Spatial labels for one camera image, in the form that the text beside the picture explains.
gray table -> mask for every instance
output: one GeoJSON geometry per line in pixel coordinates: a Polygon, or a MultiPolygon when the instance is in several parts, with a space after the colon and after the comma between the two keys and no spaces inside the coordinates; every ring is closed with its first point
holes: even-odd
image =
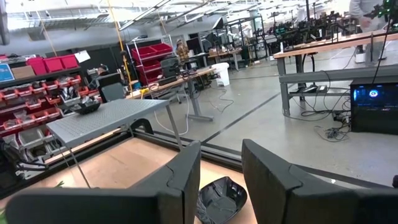
{"type": "Polygon", "coordinates": [[[130,100],[121,99],[105,103],[90,114],[74,114],[47,124],[49,131],[70,151],[87,186],[90,187],[71,148],[79,146],[91,139],[100,137],[121,126],[130,127],[136,119],[166,107],[172,123],[175,138],[180,150],[183,149],[177,126],[175,125],[168,100],[130,100]]]}

desk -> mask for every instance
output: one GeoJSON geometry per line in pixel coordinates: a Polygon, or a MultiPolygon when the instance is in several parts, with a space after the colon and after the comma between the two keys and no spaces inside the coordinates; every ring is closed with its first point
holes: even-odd
{"type": "Polygon", "coordinates": [[[208,58],[215,58],[216,62],[219,63],[220,62],[220,56],[233,55],[234,61],[235,61],[235,69],[237,71],[239,71],[238,58],[237,58],[236,54],[240,53],[241,51],[242,51],[242,49],[232,50],[230,52],[225,52],[225,53],[222,53],[222,54],[210,55],[208,58]]]}
{"type": "MultiPolygon", "coordinates": [[[[159,91],[163,91],[163,90],[167,90],[169,88],[175,87],[175,86],[179,86],[183,83],[188,83],[188,87],[190,89],[190,93],[193,93],[193,90],[195,89],[195,87],[193,86],[193,79],[196,77],[201,77],[202,75],[206,75],[209,74],[211,72],[214,72],[216,69],[215,68],[203,68],[203,69],[198,69],[197,70],[197,74],[196,75],[192,75],[190,77],[187,78],[179,78],[177,81],[163,85],[163,86],[157,86],[157,87],[153,87],[151,88],[147,93],[144,94],[144,96],[147,95],[151,95],[153,93],[159,92],[159,91]]],[[[191,102],[192,102],[192,107],[193,107],[193,112],[194,114],[187,114],[187,116],[191,119],[199,119],[199,120],[205,120],[205,121],[213,121],[213,117],[210,116],[203,116],[201,111],[200,111],[200,106],[199,106],[199,102],[198,99],[196,99],[193,94],[191,94],[190,96],[191,102]]],[[[127,96],[127,99],[139,99],[141,98],[141,95],[138,96],[127,96]]]]}
{"type": "Polygon", "coordinates": [[[178,146],[182,150],[180,136],[167,100],[114,100],[101,105],[98,111],[86,115],[74,114],[48,123],[46,126],[53,136],[70,151],[75,163],[78,164],[71,148],[84,144],[86,141],[97,138],[121,126],[130,127],[130,124],[136,119],[163,107],[167,109],[178,146]]]}
{"type": "MultiPolygon", "coordinates": [[[[282,97],[282,107],[283,113],[287,116],[290,115],[290,104],[289,100],[291,97],[296,96],[297,94],[289,94],[287,84],[288,83],[301,83],[306,82],[327,82],[329,81],[344,81],[344,80],[352,80],[354,78],[366,78],[373,77],[376,73],[376,68],[353,68],[346,70],[331,70],[327,71],[328,75],[325,72],[303,72],[302,66],[302,55],[303,54],[312,54],[317,52],[326,52],[329,50],[342,49],[346,47],[353,47],[358,45],[370,44],[373,42],[383,42],[385,38],[386,31],[377,30],[374,32],[367,32],[362,34],[353,34],[346,37],[340,37],[339,41],[331,40],[321,40],[312,42],[309,44],[300,44],[295,46],[296,50],[291,50],[288,52],[280,52],[274,54],[274,58],[277,59],[277,66],[279,72],[279,82],[280,82],[280,93],[282,97]],[[286,74],[286,66],[285,66],[285,58],[294,56],[296,61],[296,71],[295,74],[286,74]]],[[[388,40],[397,40],[398,34],[389,34],[387,36],[388,40]]],[[[377,76],[385,77],[385,76],[396,76],[398,66],[390,65],[390,66],[380,66],[377,76]]],[[[301,96],[316,96],[313,93],[303,93],[301,96]]],[[[326,96],[336,96],[336,93],[327,93],[326,96]]]]}

black tray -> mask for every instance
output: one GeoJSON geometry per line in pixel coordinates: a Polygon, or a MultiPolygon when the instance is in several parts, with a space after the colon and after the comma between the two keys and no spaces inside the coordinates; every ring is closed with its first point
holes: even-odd
{"type": "Polygon", "coordinates": [[[80,109],[75,109],[73,107],[71,107],[70,109],[73,112],[84,115],[84,114],[92,113],[92,112],[98,110],[101,103],[99,101],[92,101],[89,103],[79,103],[78,105],[81,107],[80,109]]]}
{"type": "Polygon", "coordinates": [[[223,177],[200,189],[196,216],[204,224],[226,223],[243,208],[247,199],[243,187],[223,177]]]}

perforated tabletop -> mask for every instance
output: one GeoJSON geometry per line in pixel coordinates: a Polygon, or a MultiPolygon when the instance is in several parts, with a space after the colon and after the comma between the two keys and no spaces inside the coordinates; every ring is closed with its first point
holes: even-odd
{"type": "Polygon", "coordinates": [[[102,104],[90,114],[74,114],[53,121],[47,127],[64,146],[73,148],[124,124],[130,125],[135,119],[168,104],[167,100],[115,100],[102,104]]]}

blue sign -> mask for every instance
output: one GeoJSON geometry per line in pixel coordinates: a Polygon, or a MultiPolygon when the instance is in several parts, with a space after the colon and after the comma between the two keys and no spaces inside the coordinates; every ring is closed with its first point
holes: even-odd
{"type": "Polygon", "coordinates": [[[11,68],[8,64],[0,64],[0,82],[8,82],[15,80],[11,68]]]}

